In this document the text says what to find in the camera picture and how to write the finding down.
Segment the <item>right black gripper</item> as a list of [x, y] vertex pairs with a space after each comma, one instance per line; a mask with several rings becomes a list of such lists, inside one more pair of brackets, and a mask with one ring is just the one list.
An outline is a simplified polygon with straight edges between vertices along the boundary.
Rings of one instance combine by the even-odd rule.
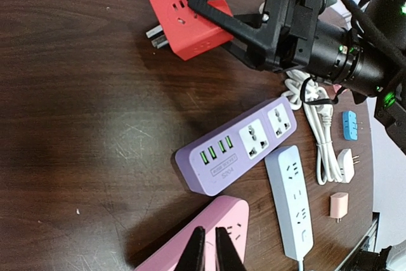
[[[355, 30], [318, 19], [321, 0], [188, 0], [188, 48], [220, 46], [253, 70], [302, 69], [327, 84], [377, 95], [392, 76], [392, 62]], [[264, 57], [249, 44], [266, 27]], [[235, 43], [247, 45], [243, 50]]]

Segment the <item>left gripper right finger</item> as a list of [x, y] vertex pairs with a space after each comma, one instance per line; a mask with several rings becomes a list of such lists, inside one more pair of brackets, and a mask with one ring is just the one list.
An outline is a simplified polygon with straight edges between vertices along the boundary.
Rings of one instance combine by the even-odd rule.
[[216, 270], [246, 271], [225, 227], [216, 227]]

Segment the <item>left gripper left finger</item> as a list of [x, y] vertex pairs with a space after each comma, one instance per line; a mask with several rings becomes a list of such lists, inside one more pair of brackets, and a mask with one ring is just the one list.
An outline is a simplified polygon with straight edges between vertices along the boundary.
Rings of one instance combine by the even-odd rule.
[[206, 231], [196, 227], [182, 252], [176, 271], [201, 271], [205, 267]]

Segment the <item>red cube socket adapter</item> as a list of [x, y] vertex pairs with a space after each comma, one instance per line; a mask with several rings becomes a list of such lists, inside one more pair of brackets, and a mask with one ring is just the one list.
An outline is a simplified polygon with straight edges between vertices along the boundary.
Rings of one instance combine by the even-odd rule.
[[170, 46], [184, 61], [233, 39], [221, 27], [188, 7], [189, 0], [149, 0], [158, 26], [146, 32], [155, 48]]

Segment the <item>purple power strip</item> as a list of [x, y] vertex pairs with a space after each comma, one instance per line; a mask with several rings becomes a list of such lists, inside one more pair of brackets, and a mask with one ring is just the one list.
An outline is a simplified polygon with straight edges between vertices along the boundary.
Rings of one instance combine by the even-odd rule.
[[175, 153], [188, 188], [216, 196], [281, 145], [297, 128], [284, 96], [262, 102]]

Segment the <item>light blue power strip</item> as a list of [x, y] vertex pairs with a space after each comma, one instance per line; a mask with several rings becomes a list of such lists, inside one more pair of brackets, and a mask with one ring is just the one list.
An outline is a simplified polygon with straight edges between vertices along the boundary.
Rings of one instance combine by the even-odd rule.
[[303, 261], [313, 247], [313, 230], [299, 149], [280, 147], [265, 157], [286, 257]]

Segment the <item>blue plug adapter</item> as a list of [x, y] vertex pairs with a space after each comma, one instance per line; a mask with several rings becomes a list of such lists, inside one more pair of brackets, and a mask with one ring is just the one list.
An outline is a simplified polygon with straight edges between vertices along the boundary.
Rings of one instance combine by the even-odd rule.
[[358, 117], [352, 110], [346, 110], [342, 113], [343, 136], [345, 140], [358, 140]]

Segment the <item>light pink usb charger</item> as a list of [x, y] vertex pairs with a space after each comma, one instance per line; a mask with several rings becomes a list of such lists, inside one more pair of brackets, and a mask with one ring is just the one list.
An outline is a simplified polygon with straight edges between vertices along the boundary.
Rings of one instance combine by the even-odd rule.
[[348, 214], [349, 194], [346, 192], [337, 192], [330, 196], [330, 214], [329, 216], [339, 223], [344, 216]]

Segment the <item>pink plug adapter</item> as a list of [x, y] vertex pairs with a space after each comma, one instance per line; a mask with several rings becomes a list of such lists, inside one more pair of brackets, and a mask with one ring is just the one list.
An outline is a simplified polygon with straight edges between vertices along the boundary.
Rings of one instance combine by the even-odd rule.
[[331, 97], [335, 98], [346, 91], [346, 88], [343, 88], [339, 84], [333, 84], [331, 86]]

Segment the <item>white cube plug adapter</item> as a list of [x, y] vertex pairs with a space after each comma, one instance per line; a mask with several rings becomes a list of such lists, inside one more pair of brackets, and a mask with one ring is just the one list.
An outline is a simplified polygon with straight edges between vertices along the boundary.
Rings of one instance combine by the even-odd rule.
[[337, 163], [340, 168], [342, 183], [349, 183], [355, 175], [355, 164], [359, 162], [359, 156], [353, 157], [352, 149], [343, 149], [338, 157]]

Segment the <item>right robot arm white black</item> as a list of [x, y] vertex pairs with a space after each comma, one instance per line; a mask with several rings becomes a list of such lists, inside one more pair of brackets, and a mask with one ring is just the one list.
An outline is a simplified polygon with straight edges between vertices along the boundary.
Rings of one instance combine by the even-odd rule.
[[188, 0], [196, 14], [231, 34], [224, 49], [254, 70], [302, 70], [338, 84], [405, 148], [405, 0], [341, 0], [350, 29], [319, 19], [322, 0]]

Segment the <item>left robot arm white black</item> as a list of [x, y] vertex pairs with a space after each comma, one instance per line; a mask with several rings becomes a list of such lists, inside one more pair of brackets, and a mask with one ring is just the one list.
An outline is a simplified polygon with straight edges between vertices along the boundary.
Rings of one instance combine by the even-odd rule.
[[[203, 227], [195, 227], [176, 270], [205, 270], [206, 231]], [[215, 270], [245, 270], [226, 228], [215, 228]], [[405, 242], [389, 246], [374, 253], [359, 250], [341, 267], [341, 270], [405, 270]]]

